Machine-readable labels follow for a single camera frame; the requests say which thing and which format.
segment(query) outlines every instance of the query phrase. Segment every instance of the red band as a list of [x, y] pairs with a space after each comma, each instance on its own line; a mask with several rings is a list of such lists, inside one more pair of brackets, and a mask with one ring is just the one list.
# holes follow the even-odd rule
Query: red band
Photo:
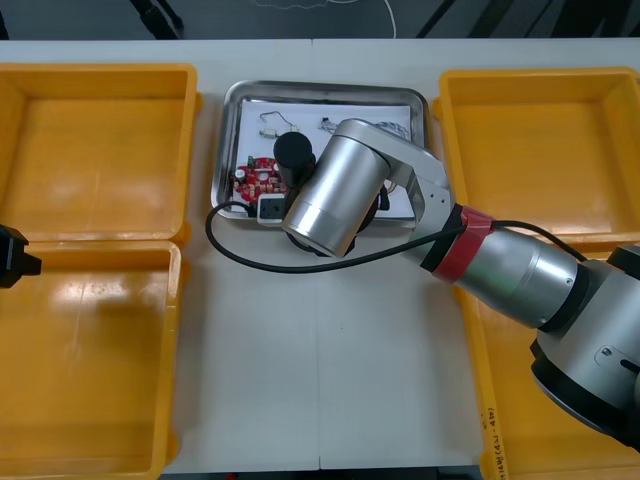
[[491, 233], [491, 218], [471, 207], [462, 207], [462, 224], [467, 229], [453, 242], [449, 253], [442, 259], [433, 274], [441, 280], [456, 283], [467, 271], [482, 242]]

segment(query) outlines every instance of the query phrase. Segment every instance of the gray floor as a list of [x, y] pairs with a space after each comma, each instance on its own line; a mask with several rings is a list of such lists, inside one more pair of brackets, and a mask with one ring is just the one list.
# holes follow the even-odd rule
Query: gray floor
[[[415, 37], [441, 1], [389, 0], [398, 37]], [[357, 0], [345, 5], [328, 3], [328, 0], [169, 2], [185, 22], [187, 39], [389, 38], [392, 34], [384, 0]], [[430, 37], [465, 37], [488, 2], [457, 0]], [[545, 3], [546, 0], [516, 0], [493, 36], [523, 36]], [[549, 35], [562, 3], [563, 0], [553, 1], [532, 36]], [[296, 4], [312, 8], [283, 10]], [[153, 38], [141, 24], [129, 0], [0, 0], [0, 11], [9, 35], [16, 40]], [[631, 30], [639, 20], [640, 0], [634, 0], [624, 32]]]

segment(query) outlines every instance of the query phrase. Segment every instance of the silver cylinder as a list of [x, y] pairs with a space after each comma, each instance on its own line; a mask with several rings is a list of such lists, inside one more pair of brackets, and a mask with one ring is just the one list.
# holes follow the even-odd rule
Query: silver cylinder
[[528, 327], [544, 325], [566, 300], [578, 265], [568, 253], [510, 230], [488, 235], [456, 283]]
[[640, 281], [596, 260], [585, 265], [595, 292], [564, 334], [538, 334], [539, 345], [582, 388], [629, 409], [640, 366]]
[[343, 257], [390, 171], [369, 147], [331, 137], [282, 228], [326, 255]]

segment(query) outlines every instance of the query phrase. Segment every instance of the white paper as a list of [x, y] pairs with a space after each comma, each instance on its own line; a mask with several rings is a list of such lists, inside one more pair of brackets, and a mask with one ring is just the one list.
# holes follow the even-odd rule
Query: white paper
[[[392, 122], [404, 127], [411, 132], [411, 107], [392, 106], [361, 106], [361, 105], [313, 105], [302, 103], [274, 103], [274, 102], [249, 102], [242, 103], [242, 115], [240, 118], [240, 135], [238, 141], [238, 153], [236, 165], [247, 164], [249, 156], [273, 157], [274, 139], [260, 136], [260, 130], [276, 130], [278, 135], [290, 131], [290, 126], [279, 115], [268, 115], [260, 118], [267, 112], [280, 112], [284, 118], [294, 124], [311, 142], [316, 158], [324, 151], [331, 134], [320, 129], [323, 117], [338, 124], [349, 118], [360, 118], [371, 123]], [[237, 193], [233, 193], [233, 199], [242, 201]], [[409, 202], [407, 191], [402, 187], [389, 194], [389, 210], [378, 210], [376, 218], [412, 220], [413, 209]], [[240, 207], [232, 207], [234, 211], [244, 211]]]

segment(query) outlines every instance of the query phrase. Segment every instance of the label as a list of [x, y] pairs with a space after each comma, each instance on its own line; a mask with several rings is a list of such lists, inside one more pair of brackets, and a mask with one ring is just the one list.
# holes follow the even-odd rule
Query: label
[[504, 459], [504, 449], [502, 448], [502, 439], [498, 433], [498, 420], [496, 411], [494, 408], [488, 408], [487, 414], [482, 417], [482, 428], [487, 430], [490, 435], [485, 435], [485, 438], [490, 439], [490, 445], [487, 445], [491, 449], [493, 457], [493, 463], [495, 465], [496, 480], [508, 480], [507, 465]]

